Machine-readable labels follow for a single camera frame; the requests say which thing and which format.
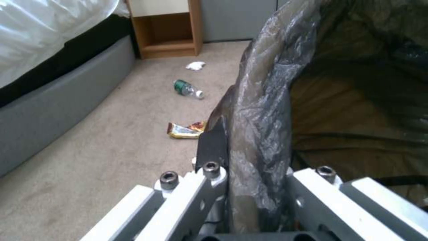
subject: screw hole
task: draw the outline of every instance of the screw hole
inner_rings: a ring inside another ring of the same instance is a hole
[[[303,198],[298,197],[296,198],[296,204],[298,207],[303,208],[303,206],[305,205],[305,200],[303,200]]]
[[[325,173],[325,174],[332,174],[333,173],[333,170],[328,166],[320,166],[319,170],[320,170],[320,172]]]
[[[215,163],[208,163],[208,164],[207,164],[207,167],[208,167],[208,168],[214,168],[214,167],[215,167]]]
[[[165,178],[165,179],[167,179],[167,180],[171,180],[171,179],[173,179],[174,178],[174,174],[172,174],[172,173],[165,173],[164,175],[163,175],[163,177]]]
[[[201,211],[204,210],[204,208],[205,208],[205,201],[204,200],[202,200],[201,203],[199,204],[199,208],[201,209]]]

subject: trash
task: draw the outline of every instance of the trash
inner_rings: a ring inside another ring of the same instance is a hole
[[[174,89],[183,96],[193,96],[197,99],[203,99],[204,93],[202,90],[198,90],[196,87],[194,87],[192,84],[187,83],[184,80],[178,79],[174,81]]]
[[[186,69],[198,71],[198,70],[201,70],[204,66],[205,66],[205,62],[197,61],[197,62],[192,62],[192,63],[188,64],[186,66]]]
[[[198,139],[199,135],[205,130],[205,121],[200,121],[189,125],[188,127],[182,127],[174,123],[168,123],[168,130],[166,133],[177,139]]]

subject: beige carpet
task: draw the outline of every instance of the beige carpet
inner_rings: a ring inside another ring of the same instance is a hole
[[[197,141],[171,139],[167,124],[206,120],[235,82],[247,45],[205,44],[198,57],[137,61],[90,115],[0,179],[0,240],[80,239],[136,184],[190,171]],[[206,67],[184,68],[196,60]],[[205,99],[177,95],[178,78]]]

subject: white drawer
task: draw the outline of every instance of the white drawer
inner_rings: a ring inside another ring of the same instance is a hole
[[[134,17],[189,12],[187,0],[129,0]]]

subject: plastic bottle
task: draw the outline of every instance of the plastic bottle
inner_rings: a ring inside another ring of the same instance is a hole
[[[193,96],[197,99],[204,98],[204,93],[202,92],[202,90],[198,90],[190,83],[187,83],[186,81],[181,79],[174,81],[174,89],[177,91],[177,93],[183,96]]]

